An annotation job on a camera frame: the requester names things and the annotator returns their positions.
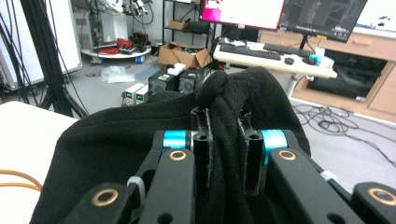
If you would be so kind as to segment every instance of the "cabinet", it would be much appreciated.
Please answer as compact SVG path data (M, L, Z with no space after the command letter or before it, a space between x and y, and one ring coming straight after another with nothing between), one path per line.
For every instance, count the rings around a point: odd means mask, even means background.
M302 35L278 31L262 32L262 43L274 43L284 46L299 48ZM323 91L308 89L308 80L303 79L295 88L292 97L309 102L329 105L337 108L362 114L365 116L385 119L396 122L396 39L391 37L353 33L346 43L331 40L320 40L315 37L308 39L309 45L314 49L336 50L339 52L356 54L386 60L387 63L381 71L381 76L368 93L364 102L356 101L343 96L334 95Z
M210 36L212 36L212 41L214 39L214 33L216 32L216 24L213 24L214 28L213 28L213 32L212 32L211 24L209 23L208 29L203 34L194 33L190 29L187 29L187 30L172 29L168 25L169 21L167 21L165 18L166 4L170 4L171 5L170 7L172 8L172 19L171 20L186 20L185 17L187 17L190 13L192 13L193 19L191 19L191 20L197 21L197 18L199 16L199 7L200 7L199 0L197 2L190 2L190 3L185 3L185 2L181 2L181 1L175 1L175 0L163 0L163 43L165 43L165 30L171 30L172 31L172 41L175 40L175 32L183 32L183 33L191 34L191 44L192 45L194 45L193 43L194 43L195 35L203 35L203 36L205 36L205 47L208 48ZM177 5L189 6L190 10L186 11L186 13L182 17L176 18Z

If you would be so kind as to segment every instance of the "whiteboard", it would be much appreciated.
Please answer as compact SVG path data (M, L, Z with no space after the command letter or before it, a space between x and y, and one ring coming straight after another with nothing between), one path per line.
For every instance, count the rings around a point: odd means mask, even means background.
M70 2L69 0L47 0L46 2L52 32L54 35L56 34L59 50L64 59L63 63L61 56L59 56L62 72L65 74L67 72L76 71L81 68L82 62ZM17 15L16 21L14 20L12 3L15 8L15 14ZM53 26L52 23L51 7L55 26ZM0 20L0 25L3 26L3 28L7 28L10 32L12 31L12 39L16 44L16 50L21 53L21 60L19 61L24 64L31 83L35 84L43 81L44 75L35 52L35 45L30 35L29 27L23 14L21 0L1 0L0 13L4 21ZM0 63L6 63L2 64L2 67L6 68L4 75L6 75L7 82L11 86L11 89L16 90L18 88L18 83L14 66L12 65L5 42L2 38L0 38L0 50L4 58Z

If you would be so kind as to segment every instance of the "wooden cabinet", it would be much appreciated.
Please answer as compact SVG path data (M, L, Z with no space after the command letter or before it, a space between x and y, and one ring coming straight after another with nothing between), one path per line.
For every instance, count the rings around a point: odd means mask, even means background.
M300 47L302 35L291 32L262 32L262 43L274 43L295 48ZM308 39L305 49L321 47L344 53L356 54L371 58L386 60L387 64L381 71L364 102L323 91L314 91L306 87L304 80L295 88L292 97L309 102L329 105L352 111L377 119L396 122L396 39L376 35L354 33L346 43L331 40Z

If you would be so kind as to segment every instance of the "desk leg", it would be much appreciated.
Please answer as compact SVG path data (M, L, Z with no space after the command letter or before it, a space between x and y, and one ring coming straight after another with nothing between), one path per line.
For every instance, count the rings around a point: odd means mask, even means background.
M293 75L290 77L290 80L288 82L288 86L285 89L286 95L288 95L289 98L293 94L294 87L297 84L297 79L298 79L298 74L297 73L293 73Z

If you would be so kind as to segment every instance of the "power supply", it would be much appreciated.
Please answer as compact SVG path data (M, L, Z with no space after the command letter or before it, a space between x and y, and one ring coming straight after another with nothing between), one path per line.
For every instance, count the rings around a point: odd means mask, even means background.
M179 76L167 74L166 69L148 78L148 96L161 91L177 91Z
M180 75L178 91L184 94L198 90L204 83L201 69L187 69Z
M143 88L145 85L143 83L136 83L132 87L128 88L124 92L126 99L126 105L134 105L136 103L136 92Z
M136 104L143 104L149 98L149 85L145 85L136 92Z

